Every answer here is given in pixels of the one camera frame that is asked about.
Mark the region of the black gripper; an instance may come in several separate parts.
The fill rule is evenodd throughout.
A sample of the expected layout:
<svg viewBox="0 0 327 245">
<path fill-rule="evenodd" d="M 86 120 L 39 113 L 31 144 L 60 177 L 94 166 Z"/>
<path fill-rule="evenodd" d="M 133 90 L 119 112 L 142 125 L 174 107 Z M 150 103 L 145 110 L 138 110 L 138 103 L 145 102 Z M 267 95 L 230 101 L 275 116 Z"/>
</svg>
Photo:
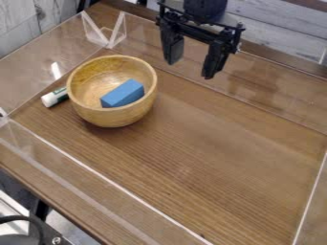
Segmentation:
<svg viewBox="0 0 327 245">
<path fill-rule="evenodd" d="M 163 57 L 175 64 L 185 53 L 185 37 L 210 44 L 202 76 L 211 79 L 223 69 L 230 54 L 239 51 L 246 30 L 226 13 L 229 0 L 159 0 L 157 24 L 162 29 Z"/>
</svg>

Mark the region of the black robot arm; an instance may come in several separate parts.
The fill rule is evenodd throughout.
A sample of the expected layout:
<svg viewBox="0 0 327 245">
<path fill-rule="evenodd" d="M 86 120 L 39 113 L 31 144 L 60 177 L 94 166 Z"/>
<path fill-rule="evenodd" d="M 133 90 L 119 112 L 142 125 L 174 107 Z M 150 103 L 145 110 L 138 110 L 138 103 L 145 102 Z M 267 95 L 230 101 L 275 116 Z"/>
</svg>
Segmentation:
<svg viewBox="0 0 327 245">
<path fill-rule="evenodd" d="M 185 37 L 209 45 L 202 76 L 211 79 L 223 69 L 229 56 L 241 50 L 246 26 L 226 14 L 229 0 L 159 0 L 163 58 L 174 65 L 185 55 Z"/>
</svg>

